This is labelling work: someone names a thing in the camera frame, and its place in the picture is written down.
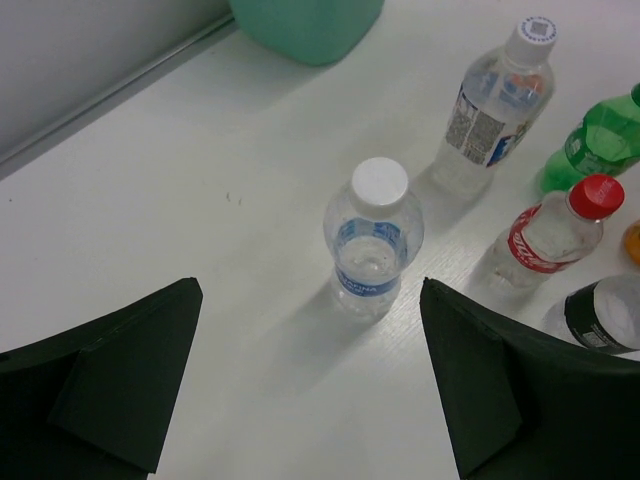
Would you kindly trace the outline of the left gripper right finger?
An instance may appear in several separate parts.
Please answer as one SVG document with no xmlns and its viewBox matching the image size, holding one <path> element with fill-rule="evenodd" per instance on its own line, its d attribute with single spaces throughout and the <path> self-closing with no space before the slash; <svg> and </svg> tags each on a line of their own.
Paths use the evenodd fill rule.
<svg viewBox="0 0 640 480">
<path fill-rule="evenodd" d="M 463 479 L 635 479 L 639 365 L 426 279 L 420 313 Z"/>
</svg>

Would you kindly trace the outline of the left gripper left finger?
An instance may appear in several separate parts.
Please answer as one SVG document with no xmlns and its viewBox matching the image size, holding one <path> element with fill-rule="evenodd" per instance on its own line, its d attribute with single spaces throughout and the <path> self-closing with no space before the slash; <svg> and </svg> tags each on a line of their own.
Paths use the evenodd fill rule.
<svg viewBox="0 0 640 480">
<path fill-rule="evenodd" d="M 1 355 L 4 479 L 156 472 L 203 293 L 183 278 L 118 311 Z"/>
</svg>

